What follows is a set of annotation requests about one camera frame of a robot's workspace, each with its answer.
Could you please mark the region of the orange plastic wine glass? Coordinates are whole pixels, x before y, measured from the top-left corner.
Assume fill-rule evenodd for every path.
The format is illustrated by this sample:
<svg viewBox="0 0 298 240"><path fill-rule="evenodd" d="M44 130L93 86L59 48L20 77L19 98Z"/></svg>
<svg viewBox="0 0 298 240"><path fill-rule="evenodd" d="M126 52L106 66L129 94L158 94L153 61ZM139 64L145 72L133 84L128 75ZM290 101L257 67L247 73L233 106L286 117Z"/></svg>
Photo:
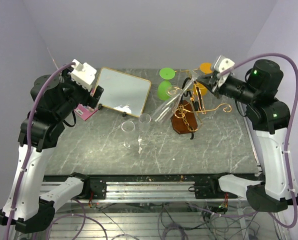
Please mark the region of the orange plastic wine glass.
<svg viewBox="0 0 298 240"><path fill-rule="evenodd" d="M211 77L213 76L212 64L210 62L203 62L197 69L191 70L193 77L193 92L199 97L205 96L207 93L212 92L210 84Z"/></svg>

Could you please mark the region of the clear wine glass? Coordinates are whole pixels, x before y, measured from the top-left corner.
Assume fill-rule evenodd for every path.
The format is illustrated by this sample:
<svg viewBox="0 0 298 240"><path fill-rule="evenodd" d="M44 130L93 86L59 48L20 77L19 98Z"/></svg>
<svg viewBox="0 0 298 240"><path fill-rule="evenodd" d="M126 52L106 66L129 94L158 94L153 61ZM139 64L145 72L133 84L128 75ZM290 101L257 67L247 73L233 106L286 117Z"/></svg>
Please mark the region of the clear wine glass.
<svg viewBox="0 0 298 240"><path fill-rule="evenodd" d="M136 126L134 122L130 120L126 120L121 124L121 130L123 133L123 146L126 149L131 150L134 147L135 129L136 129Z"/></svg>
<svg viewBox="0 0 298 240"><path fill-rule="evenodd" d="M152 114L151 118L156 123L163 123L166 120L170 119L172 115L176 112L183 95L187 93L190 87L194 85L194 79L192 77L191 70L193 69L185 71L188 74L190 80L188 80L183 87L179 87L181 89L180 97L174 100L165 100L164 103L161 104Z"/></svg>
<svg viewBox="0 0 298 240"><path fill-rule="evenodd" d="M181 92L182 92L182 89L176 85L171 85L171 86L167 87L167 89L165 90L166 100L173 101L173 100L179 98L181 96L180 95Z"/></svg>

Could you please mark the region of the green plastic wine glass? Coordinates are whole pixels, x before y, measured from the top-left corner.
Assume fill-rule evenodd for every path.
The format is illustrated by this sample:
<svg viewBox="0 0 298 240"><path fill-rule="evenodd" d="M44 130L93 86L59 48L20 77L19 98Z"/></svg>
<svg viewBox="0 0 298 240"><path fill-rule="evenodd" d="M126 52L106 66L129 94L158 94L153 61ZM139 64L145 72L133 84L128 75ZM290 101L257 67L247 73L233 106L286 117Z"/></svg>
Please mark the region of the green plastic wine glass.
<svg viewBox="0 0 298 240"><path fill-rule="evenodd" d="M175 75L176 72L169 67L164 67L159 71L159 76L163 79L157 89L157 96L160 100L166 101L170 98L168 89L172 86L170 80L172 80Z"/></svg>

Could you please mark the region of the clear wine glass front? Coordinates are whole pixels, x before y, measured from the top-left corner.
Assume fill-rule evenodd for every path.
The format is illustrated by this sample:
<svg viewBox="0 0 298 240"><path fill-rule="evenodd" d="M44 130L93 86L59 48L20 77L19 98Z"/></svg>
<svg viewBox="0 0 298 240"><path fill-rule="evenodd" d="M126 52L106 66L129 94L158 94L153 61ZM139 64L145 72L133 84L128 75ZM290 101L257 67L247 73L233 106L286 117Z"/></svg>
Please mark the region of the clear wine glass front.
<svg viewBox="0 0 298 240"><path fill-rule="evenodd" d="M161 104L152 114L151 118L156 123L163 123L166 120L170 119L172 115L176 112L183 95L187 93L190 87L194 85L194 79L192 77L191 70L193 69L185 71L188 74L190 80L188 80L183 87L179 87L181 89L180 97L174 100L165 100L164 103Z"/></svg>

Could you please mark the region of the clear tall flute glass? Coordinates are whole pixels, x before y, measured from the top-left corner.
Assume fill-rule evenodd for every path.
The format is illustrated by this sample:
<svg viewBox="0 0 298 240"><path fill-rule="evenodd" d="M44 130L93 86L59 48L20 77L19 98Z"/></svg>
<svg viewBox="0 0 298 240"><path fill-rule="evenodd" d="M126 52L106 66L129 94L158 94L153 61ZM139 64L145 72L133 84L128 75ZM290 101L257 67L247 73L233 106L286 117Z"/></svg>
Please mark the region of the clear tall flute glass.
<svg viewBox="0 0 298 240"><path fill-rule="evenodd" d="M138 118L138 126L140 134L138 136L138 143L140 145L148 145L151 141L151 137L148 134L151 126L151 116L147 113L143 113Z"/></svg>

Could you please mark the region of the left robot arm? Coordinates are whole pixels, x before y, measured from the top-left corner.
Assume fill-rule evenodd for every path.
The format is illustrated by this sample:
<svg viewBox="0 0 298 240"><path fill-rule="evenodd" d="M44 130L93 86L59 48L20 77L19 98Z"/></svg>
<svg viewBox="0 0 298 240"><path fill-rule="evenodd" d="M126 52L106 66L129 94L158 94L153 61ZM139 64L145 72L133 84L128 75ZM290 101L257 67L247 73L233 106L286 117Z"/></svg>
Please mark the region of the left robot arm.
<svg viewBox="0 0 298 240"><path fill-rule="evenodd" d="M0 209L1 226L13 225L25 234L44 231L67 201L90 195L90 178L77 172L47 193L40 190L66 118L79 105L95 108L98 104L104 90L93 88L95 75L64 70L35 80L30 91L34 109L20 126L18 164L9 198Z"/></svg>

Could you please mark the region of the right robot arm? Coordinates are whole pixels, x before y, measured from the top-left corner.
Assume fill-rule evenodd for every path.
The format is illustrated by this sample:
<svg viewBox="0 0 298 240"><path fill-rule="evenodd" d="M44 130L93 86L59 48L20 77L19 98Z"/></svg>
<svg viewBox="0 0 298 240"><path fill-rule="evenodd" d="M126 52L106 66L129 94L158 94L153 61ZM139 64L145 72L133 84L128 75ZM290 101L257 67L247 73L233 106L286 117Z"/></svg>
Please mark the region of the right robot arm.
<svg viewBox="0 0 298 240"><path fill-rule="evenodd" d="M275 97L284 73L276 62L259 59L244 81L231 72L221 76L233 66L231 59L220 56L211 65L212 72L197 81L215 97L226 96L246 106L245 116L251 121L262 150L264 180L221 173L210 184L209 192L215 198L226 192L243 197L258 212L278 213L288 206L298 206L298 186L285 149L292 117L289 107Z"/></svg>

